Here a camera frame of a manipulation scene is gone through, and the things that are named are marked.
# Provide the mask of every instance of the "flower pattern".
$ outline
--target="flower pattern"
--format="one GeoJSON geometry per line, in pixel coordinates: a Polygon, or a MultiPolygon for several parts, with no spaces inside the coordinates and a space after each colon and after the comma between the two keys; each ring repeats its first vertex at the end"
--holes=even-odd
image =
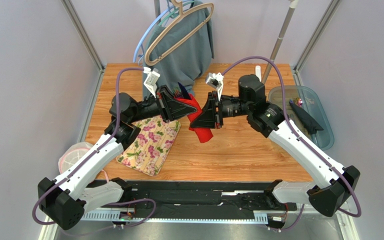
{"type": "Polygon", "coordinates": [[[160,116],[135,123],[142,131],[134,143],[117,157],[117,162],[150,176],[160,169],[180,130],[180,123],[165,123],[160,116]]]}

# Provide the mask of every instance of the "wooden table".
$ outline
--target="wooden table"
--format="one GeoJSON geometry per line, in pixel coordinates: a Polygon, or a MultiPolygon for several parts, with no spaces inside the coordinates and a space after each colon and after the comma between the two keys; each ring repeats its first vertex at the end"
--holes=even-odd
{"type": "MultiPolygon", "coordinates": [[[[219,73],[229,64],[212,64],[208,72],[219,73]]],[[[294,85],[288,64],[279,64],[285,85],[294,85]]],[[[135,64],[108,64],[94,107],[86,141],[95,144],[111,121],[109,108],[115,95],[115,81],[121,69],[137,67],[135,64]]],[[[240,64],[230,70],[224,79],[223,94],[238,95],[238,79],[254,73],[255,64],[240,64]]],[[[203,107],[208,92],[213,88],[205,84],[205,76],[195,81],[196,99],[203,107]]],[[[276,72],[272,69],[266,82],[266,95],[279,86],[276,72]]],[[[123,73],[120,92],[126,92],[137,101],[142,99],[142,73],[123,73]]],[[[109,178],[124,180],[173,180],[173,181],[224,181],[224,182],[272,182],[283,179],[290,182],[311,181],[310,175],[280,146],[253,130],[245,116],[224,118],[221,129],[213,129],[214,137],[200,143],[196,134],[189,131],[187,117],[180,119],[181,129],[174,141],[161,171],[148,176],[112,160],[104,170],[109,178]]],[[[98,179],[104,179],[100,173],[98,179]]]]}

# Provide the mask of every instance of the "transparent blue tray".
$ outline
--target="transparent blue tray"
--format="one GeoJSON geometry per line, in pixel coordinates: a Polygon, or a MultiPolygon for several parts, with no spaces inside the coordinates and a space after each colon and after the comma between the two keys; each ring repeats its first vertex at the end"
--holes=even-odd
{"type": "MultiPolygon", "coordinates": [[[[334,144],[334,135],[318,95],[312,89],[305,86],[285,86],[285,98],[286,111],[297,127],[321,150],[330,149],[334,144]],[[290,99],[294,100],[296,98],[302,100],[302,108],[323,127],[322,131],[317,131],[316,134],[310,135],[304,128],[289,104],[290,99]]],[[[282,92],[280,86],[274,87],[269,92],[268,100],[282,108],[282,92]]]]}

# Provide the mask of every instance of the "mesh laundry bag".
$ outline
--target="mesh laundry bag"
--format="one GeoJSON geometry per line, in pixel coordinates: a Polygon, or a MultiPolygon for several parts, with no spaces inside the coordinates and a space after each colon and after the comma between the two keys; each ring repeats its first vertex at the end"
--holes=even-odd
{"type": "Polygon", "coordinates": [[[88,142],[79,142],[72,145],[61,158],[59,158],[59,172],[62,174],[80,160],[93,145],[88,142]]]}

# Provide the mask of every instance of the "red napkin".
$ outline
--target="red napkin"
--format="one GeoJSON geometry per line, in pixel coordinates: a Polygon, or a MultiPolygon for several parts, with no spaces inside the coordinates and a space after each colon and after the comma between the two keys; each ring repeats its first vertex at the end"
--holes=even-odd
{"type": "MultiPolygon", "coordinates": [[[[192,100],[184,99],[184,98],[176,98],[176,100],[196,108],[195,113],[187,115],[187,118],[192,123],[203,111],[201,110],[200,104],[197,102],[195,97],[190,93],[189,93],[189,96],[190,96],[190,99],[192,100]]],[[[189,130],[194,131],[196,133],[196,135],[198,136],[199,142],[202,144],[208,142],[213,137],[213,133],[209,128],[189,127],[189,130]]]]}

